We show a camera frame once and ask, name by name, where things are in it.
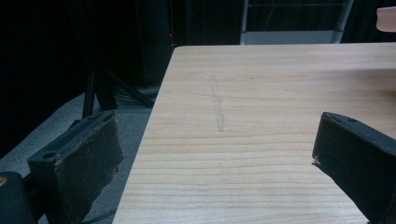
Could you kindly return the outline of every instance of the table surface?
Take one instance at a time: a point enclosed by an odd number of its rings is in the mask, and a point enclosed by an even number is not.
[[[114,223],[366,223],[311,164],[323,111],[396,138],[396,43],[177,48]]]

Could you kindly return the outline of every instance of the pencil mark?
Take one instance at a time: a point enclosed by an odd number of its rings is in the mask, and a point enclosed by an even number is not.
[[[221,97],[217,95],[217,90],[219,89],[218,86],[218,81],[216,80],[216,76],[211,76],[211,88],[212,88],[212,99],[213,99],[213,105],[215,107],[215,115],[216,115],[216,121],[218,123],[218,129],[219,132],[223,133],[224,132],[224,121],[225,118],[223,114],[221,113]]]

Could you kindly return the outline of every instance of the black cable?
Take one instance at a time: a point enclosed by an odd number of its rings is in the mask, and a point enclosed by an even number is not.
[[[113,209],[113,210],[111,210],[111,211],[109,211],[109,212],[107,212],[107,213],[105,213],[105,214],[103,214],[103,215],[101,215],[101,216],[99,216],[99,217],[96,217],[96,218],[93,218],[93,219],[91,219],[91,220],[82,222],[81,224],[91,224],[91,223],[95,223],[95,222],[97,222],[97,221],[100,221],[100,220],[104,219],[105,217],[109,217],[109,216],[111,216],[111,215],[116,214],[116,211],[117,211],[117,209]]]

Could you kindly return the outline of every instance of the gray carpet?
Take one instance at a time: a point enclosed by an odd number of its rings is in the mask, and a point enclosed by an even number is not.
[[[80,95],[66,103],[32,131],[17,147],[0,160],[0,172],[13,171],[20,173],[22,176],[27,175],[30,171],[26,160],[50,141],[64,133],[75,120],[80,119],[83,100],[83,95]],[[120,165],[120,171],[115,174],[112,182],[103,189],[101,195],[95,200],[92,210],[86,216],[85,221],[99,217],[118,207],[151,113],[150,108],[145,108],[125,97],[118,97],[117,102],[119,105],[117,115],[119,118],[120,146],[124,160]],[[95,223],[112,223],[113,218],[114,215]],[[42,217],[39,223],[47,223],[47,220]]]

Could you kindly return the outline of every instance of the wood grain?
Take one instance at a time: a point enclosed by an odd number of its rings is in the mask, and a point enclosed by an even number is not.
[[[114,223],[366,223],[311,165],[323,111],[396,137],[396,44],[177,48]]]

